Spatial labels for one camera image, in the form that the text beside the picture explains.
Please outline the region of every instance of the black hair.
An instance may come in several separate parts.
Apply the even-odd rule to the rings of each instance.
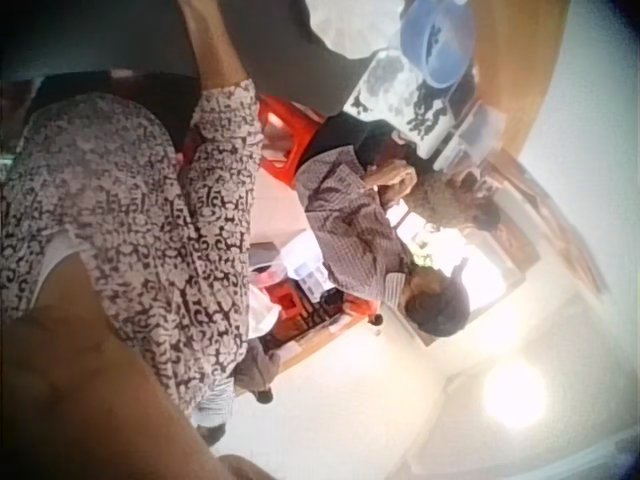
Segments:
[[[469,320],[469,294],[462,285],[447,287],[439,294],[416,293],[407,301],[405,312],[423,332],[433,337],[450,337]]]
[[[491,200],[486,200],[476,207],[473,224],[478,230],[491,232],[500,225],[500,208]]]

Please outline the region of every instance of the window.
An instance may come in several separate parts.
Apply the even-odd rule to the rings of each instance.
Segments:
[[[398,210],[389,210],[388,217],[398,232],[398,236],[407,245],[419,265],[433,266],[451,275],[453,268],[463,257],[469,262],[462,274],[462,283],[469,292],[471,311],[485,307],[498,300],[507,290],[507,282],[501,266],[494,264],[483,248],[490,249],[490,244],[479,242],[471,244],[456,229],[434,231],[432,226],[420,215],[409,212],[404,202],[400,202]]]

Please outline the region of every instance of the collar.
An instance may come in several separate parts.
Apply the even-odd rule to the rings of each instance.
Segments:
[[[383,301],[391,308],[398,309],[406,278],[404,273],[388,273],[385,277]]]

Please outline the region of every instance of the blue plastic basin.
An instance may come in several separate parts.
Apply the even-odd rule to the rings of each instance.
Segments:
[[[400,28],[402,54],[435,88],[457,82],[475,48],[473,12],[455,0],[417,0]]]

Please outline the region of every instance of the white plastic bag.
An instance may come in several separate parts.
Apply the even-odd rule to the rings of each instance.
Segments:
[[[261,337],[273,328],[282,308],[259,288],[249,285],[249,338]]]
[[[400,29],[404,0],[307,0],[311,28],[347,58],[386,48]]]

